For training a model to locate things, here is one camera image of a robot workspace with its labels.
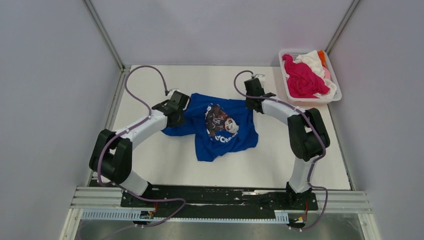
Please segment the white plastic laundry basket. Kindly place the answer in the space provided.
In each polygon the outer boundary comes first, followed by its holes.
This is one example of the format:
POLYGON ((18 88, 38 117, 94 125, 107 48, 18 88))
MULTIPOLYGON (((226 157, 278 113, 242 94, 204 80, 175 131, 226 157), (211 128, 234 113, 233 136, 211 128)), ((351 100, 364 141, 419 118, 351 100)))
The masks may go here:
POLYGON ((275 85, 278 88, 278 92, 280 92, 280 91, 282 91, 282 89, 284 89, 285 94, 286 94, 286 98, 287 98, 287 102, 290 103, 291 105, 300 106, 300 107, 324 106, 324 105, 327 105, 331 102, 336 102, 336 101, 341 100, 342 92, 341 92, 337 77, 334 73, 332 64, 331 64, 330 59, 329 59, 326 52, 325 52, 326 64, 328 66, 328 70, 331 73, 331 80, 337 86, 337 90, 336 90, 334 97, 330 98, 330 99, 324 99, 324 98, 295 98, 295 97, 292 97, 290 95, 288 85, 287 85, 287 80, 288 80, 289 75, 286 73, 286 71, 284 69, 284 61, 282 60, 282 56, 284 54, 288 54, 288 55, 291 55, 293 57, 293 59, 295 60, 295 58, 298 55, 304 55, 304 54, 308 54, 308 53, 309 52, 307 50, 304 50, 304 49, 300 49, 300 50, 299 49, 281 49, 279 51, 278 57, 279 57, 279 64, 280 64, 280 69, 281 69, 281 73, 282 73, 282 80, 279 80, 279 81, 276 80, 275 81, 275 85))

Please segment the pink t-shirt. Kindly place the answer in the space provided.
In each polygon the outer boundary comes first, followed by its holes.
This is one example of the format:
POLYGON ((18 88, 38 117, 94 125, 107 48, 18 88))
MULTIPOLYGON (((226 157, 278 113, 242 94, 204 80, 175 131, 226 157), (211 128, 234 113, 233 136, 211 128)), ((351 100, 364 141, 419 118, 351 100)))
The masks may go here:
POLYGON ((325 67, 323 67, 323 71, 324 71, 324 79, 331 80, 331 73, 330 73, 330 71, 327 68, 325 68, 325 67))

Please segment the aluminium frame rail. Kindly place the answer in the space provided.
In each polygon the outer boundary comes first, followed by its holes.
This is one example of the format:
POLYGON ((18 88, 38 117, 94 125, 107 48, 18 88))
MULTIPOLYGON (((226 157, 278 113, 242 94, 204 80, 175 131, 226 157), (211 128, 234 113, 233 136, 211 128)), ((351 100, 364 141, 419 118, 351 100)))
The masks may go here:
MULTIPOLYGON (((122 193, 116 187, 77 187, 70 209, 121 210, 122 193)), ((329 190, 325 213, 358 214, 367 240, 380 240, 372 209, 364 191, 329 190)))

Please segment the magenta t-shirt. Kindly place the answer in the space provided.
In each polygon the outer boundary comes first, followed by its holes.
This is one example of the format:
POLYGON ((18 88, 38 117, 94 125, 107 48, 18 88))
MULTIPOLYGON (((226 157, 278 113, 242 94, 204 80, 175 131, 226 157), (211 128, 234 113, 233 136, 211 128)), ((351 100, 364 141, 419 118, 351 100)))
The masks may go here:
POLYGON ((288 91, 293 98, 317 99, 316 94, 326 95, 330 92, 325 81, 307 64, 295 63, 289 54, 284 54, 281 59, 284 61, 284 70, 288 74, 288 91))

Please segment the orange t-shirt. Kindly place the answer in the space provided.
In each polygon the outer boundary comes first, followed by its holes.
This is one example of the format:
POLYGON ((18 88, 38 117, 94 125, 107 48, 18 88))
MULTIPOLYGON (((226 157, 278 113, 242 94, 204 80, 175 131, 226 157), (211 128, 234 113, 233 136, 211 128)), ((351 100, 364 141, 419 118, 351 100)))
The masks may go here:
POLYGON ((319 50, 317 52, 317 54, 318 54, 318 57, 319 57, 319 59, 321 61, 322 67, 328 69, 328 65, 327 65, 327 62, 326 62, 326 53, 325 53, 325 51, 319 50))

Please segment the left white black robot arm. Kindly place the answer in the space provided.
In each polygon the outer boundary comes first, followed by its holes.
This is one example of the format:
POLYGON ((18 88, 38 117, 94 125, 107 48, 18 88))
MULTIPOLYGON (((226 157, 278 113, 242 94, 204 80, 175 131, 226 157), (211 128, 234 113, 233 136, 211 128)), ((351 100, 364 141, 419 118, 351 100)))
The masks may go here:
POLYGON ((184 111, 190 97, 173 90, 170 97, 148 109, 148 114, 118 131, 102 130, 95 142, 89 168, 98 177, 105 177, 113 184, 134 194, 140 206, 149 206, 153 193, 149 182, 132 169, 133 150, 153 134, 166 128, 179 127, 185 123, 184 111))

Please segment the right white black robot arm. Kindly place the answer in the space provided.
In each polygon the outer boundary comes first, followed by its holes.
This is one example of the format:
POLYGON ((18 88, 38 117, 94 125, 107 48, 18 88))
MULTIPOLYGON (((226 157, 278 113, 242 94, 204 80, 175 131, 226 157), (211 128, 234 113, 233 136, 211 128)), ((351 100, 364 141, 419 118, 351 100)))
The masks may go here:
POLYGON ((286 204, 298 209, 312 192, 311 178, 315 164, 326 155, 330 138, 316 108, 302 109, 293 106, 275 94, 265 93, 260 80, 252 77, 244 82, 246 107, 271 116, 288 127, 289 144, 295 156, 292 175, 287 182, 286 204))

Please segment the blue graphic t-shirt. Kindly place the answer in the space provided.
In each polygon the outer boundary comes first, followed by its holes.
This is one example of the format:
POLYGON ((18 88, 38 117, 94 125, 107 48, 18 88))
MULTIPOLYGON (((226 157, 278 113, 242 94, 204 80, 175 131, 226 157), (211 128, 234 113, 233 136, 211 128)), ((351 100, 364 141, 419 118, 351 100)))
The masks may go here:
POLYGON ((185 123, 162 130, 170 137, 194 135, 195 155, 199 162, 213 162, 227 153, 257 146, 253 111, 245 100, 225 99, 193 93, 184 112, 185 123))

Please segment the white t-shirt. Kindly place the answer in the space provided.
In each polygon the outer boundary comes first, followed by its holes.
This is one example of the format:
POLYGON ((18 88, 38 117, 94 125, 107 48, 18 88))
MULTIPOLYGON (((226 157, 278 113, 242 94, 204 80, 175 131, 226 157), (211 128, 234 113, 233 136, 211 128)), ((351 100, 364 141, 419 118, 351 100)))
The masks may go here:
POLYGON ((295 58, 294 63, 306 64, 312 70, 312 72, 320 77, 325 85, 329 88, 329 91, 326 94, 315 93, 315 97, 319 99, 332 99, 335 96, 338 87, 335 83, 333 83, 332 80, 324 79, 324 70, 317 50, 313 50, 307 54, 298 55, 295 58))

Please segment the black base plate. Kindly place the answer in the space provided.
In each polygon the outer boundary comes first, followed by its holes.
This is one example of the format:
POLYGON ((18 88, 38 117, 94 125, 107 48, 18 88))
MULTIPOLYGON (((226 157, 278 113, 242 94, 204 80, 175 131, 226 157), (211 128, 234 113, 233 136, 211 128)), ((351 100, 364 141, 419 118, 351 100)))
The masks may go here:
POLYGON ((275 211, 318 210, 315 193, 292 198, 285 189, 153 185, 138 199, 122 194, 124 208, 152 208, 154 216, 199 219, 272 219, 275 211))

